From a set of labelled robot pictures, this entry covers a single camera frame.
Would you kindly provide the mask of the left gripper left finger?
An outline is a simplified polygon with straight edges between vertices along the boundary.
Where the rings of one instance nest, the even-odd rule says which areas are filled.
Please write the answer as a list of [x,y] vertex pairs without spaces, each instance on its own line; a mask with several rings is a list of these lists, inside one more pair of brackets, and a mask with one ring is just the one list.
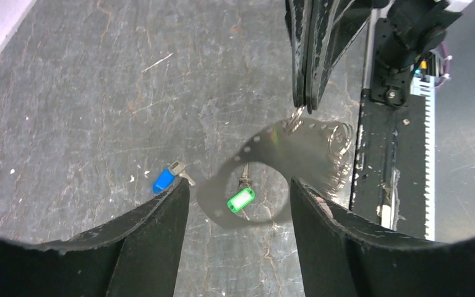
[[172,296],[189,213],[186,180],[67,241],[0,237],[0,296]]

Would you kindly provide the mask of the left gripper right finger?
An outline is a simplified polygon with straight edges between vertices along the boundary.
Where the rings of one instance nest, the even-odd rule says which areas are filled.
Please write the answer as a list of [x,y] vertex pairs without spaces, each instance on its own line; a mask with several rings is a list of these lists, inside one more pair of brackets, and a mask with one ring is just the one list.
[[386,229],[294,178],[290,204],[306,296],[475,296],[475,237]]

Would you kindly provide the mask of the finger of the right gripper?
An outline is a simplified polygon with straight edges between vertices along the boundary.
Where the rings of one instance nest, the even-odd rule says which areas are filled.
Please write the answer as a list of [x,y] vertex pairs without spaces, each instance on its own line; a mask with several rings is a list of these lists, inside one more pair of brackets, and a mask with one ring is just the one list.
[[372,1],[312,1],[307,26],[305,105],[318,109],[330,74],[367,23]]
[[313,1],[285,1],[285,23],[291,44],[293,103],[296,108],[310,108],[306,95],[307,54]]

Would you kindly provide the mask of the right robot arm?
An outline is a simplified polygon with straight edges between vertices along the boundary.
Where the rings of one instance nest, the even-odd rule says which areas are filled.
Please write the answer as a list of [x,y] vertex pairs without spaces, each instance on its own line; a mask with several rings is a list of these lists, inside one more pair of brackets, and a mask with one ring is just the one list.
[[318,109],[332,69],[372,11],[389,8],[391,33],[377,59],[402,71],[438,46],[467,6],[466,1],[286,1],[294,107]]

